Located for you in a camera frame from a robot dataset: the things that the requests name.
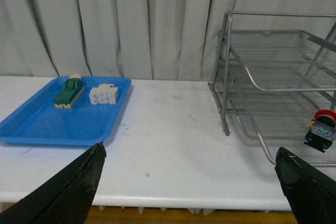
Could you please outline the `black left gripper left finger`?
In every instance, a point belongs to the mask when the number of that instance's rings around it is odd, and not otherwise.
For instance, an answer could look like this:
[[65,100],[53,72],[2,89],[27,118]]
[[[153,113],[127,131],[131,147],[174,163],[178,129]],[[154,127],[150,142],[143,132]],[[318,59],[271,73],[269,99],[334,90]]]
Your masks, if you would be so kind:
[[84,223],[106,158],[96,143],[32,193],[1,213],[1,223]]

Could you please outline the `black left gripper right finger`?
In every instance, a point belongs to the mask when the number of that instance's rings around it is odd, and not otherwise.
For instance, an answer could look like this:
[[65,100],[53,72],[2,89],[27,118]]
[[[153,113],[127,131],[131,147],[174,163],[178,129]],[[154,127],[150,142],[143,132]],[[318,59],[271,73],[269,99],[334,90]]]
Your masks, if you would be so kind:
[[335,223],[335,180],[284,147],[275,171],[297,223]]

